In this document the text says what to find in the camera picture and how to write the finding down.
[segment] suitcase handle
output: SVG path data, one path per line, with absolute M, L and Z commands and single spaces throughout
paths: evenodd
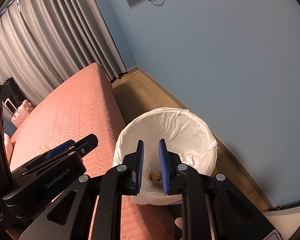
M 9 109 L 9 107 L 7 106 L 7 102 L 9 102 L 12 105 L 12 107 L 16 110 L 16 112 L 19 113 L 18 109 L 11 102 L 10 98 L 7 98 L 6 101 L 4 102 L 4 105 L 7 107 L 7 109 L 9 110 L 9 112 L 16 118 L 16 116 L 14 115 L 14 113 L 12 113 L 11 110 Z
M 33 111 L 34 107 L 31 105 L 31 103 L 29 101 L 24 100 L 22 103 L 25 104 L 28 109 Z

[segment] pink suitcase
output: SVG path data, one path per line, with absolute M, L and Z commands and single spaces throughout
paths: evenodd
M 7 98 L 6 102 L 9 102 L 10 104 L 11 101 L 9 98 Z M 18 107 L 18 109 L 13 105 L 13 107 L 15 108 L 15 112 L 11 119 L 12 123 L 19 128 L 19 126 L 23 123 L 23 121 L 28 117 L 28 115 L 34 110 L 34 107 L 31 105 L 31 103 L 28 100 L 24 100 L 21 104 L 21 106 Z

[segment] blue wall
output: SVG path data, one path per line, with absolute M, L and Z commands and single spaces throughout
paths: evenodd
M 295 0 L 111 0 L 137 65 L 204 119 L 275 205 L 300 201 Z
M 136 60 L 110 0 L 96 0 L 96 2 L 126 68 L 134 67 Z

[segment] blue gripper pad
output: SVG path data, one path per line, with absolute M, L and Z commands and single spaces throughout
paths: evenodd
M 143 156 L 144 156 L 144 143 L 142 140 L 138 141 L 138 146 L 136 150 L 136 156 L 133 164 L 133 181 L 136 182 L 136 189 L 138 193 L 141 189 L 141 180 L 142 180 L 142 168 L 143 168 Z
M 160 159 L 163 189 L 165 194 L 168 194 L 169 193 L 169 172 L 171 169 L 171 165 L 168 165 L 168 163 L 170 163 L 169 155 L 168 155 L 167 146 L 164 139 L 161 139 L 159 141 L 159 159 Z
M 59 155 L 60 153 L 63 153 L 67 148 L 69 148 L 71 145 L 75 144 L 74 140 L 68 140 L 63 144 L 60 144 L 56 148 L 53 148 L 48 152 L 48 156 L 46 157 L 46 160 L 50 160 L 53 157 Z

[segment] trash bin liner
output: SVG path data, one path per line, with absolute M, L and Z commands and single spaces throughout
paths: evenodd
M 168 196 L 150 179 L 151 171 L 161 171 L 159 140 L 177 153 L 181 161 L 199 173 L 211 175 L 217 160 L 217 142 L 208 125 L 187 109 L 162 107 L 142 114 L 120 133 L 114 152 L 113 166 L 126 154 L 136 151 L 138 140 L 144 142 L 141 190 L 131 201 L 137 204 L 168 205 L 181 200 L 181 195 Z

